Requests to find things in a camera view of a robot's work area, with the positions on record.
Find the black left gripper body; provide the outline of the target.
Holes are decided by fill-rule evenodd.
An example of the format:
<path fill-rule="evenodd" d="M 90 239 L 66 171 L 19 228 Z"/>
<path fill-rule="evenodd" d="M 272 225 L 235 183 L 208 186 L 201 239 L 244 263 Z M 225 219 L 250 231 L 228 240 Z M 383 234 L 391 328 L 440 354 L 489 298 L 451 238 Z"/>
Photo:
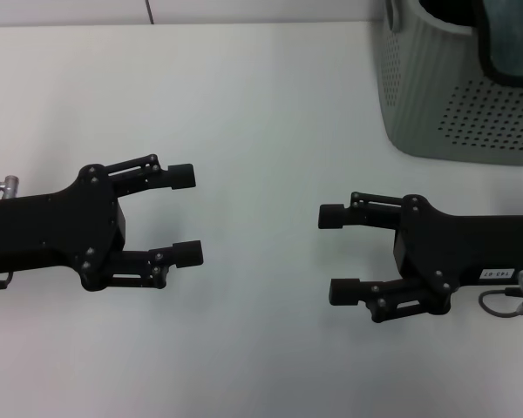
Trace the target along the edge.
<path fill-rule="evenodd" d="M 111 284 L 105 270 L 123 246 L 124 217 L 109 169 L 82 168 L 59 192 L 0 199 L 0 274 L 66 266 L 87 291 Z"/>

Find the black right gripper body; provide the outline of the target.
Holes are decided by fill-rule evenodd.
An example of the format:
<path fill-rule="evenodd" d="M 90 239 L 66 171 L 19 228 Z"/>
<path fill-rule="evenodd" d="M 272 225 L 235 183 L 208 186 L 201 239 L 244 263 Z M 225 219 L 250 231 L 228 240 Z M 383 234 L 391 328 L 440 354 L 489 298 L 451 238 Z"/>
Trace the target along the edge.
<path fill-rule="evenodd" d="M 429 313 L 447 313 L 461 287 L 520 283 L 523 215 L 454 216 L 422 196 L 402 200 L 394 257 L 401 276 L 429 293 Z"/>

